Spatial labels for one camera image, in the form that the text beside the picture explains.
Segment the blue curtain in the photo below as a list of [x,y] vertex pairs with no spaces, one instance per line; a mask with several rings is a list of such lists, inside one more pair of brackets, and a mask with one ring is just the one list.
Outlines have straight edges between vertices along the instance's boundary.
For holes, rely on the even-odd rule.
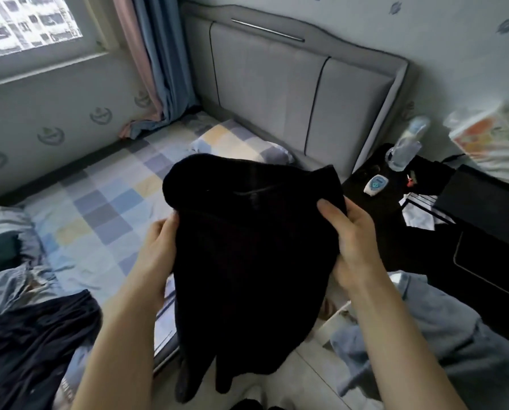
[[135,139],[142,130],[155,130],[174,122],[197,100],[177,0],[133,0],[133,5],[164,108],[160,122],[132,124],[130,137]]

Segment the checkered pillow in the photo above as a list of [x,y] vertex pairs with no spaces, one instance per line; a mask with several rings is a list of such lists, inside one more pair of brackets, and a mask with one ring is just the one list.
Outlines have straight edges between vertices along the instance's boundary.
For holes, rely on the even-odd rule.
[[279,165],[294,162],[292,154],[281,145],[264,141],[231,119],[212,127],[196,139],[191,147],[195,152],[219,157]]

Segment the bed frame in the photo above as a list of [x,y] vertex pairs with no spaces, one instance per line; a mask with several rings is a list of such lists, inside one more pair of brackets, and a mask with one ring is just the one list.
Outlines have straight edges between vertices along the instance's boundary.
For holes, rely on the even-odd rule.
[[415,79],[404,58],[237,5],[182,5],[204,109],[347,178],[381,142]]

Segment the person's left hand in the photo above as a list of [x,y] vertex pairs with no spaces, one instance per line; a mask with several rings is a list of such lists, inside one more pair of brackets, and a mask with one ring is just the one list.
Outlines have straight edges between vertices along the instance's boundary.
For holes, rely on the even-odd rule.
[[175,263],[177,228],[177,212],[150,226],[135,265],[117,294],[122,301],[141,302],[154,312],[162,308],[165,283]]

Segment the clear bottle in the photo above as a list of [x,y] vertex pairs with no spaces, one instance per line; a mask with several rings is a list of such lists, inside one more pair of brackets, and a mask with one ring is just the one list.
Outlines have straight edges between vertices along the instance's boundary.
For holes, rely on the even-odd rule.
[[413,118],[408,128],[393,148],[387,151],[386,161],[393,171],[403,171],[422,148],[420,139],[429,129],[431,121],[426,116]]

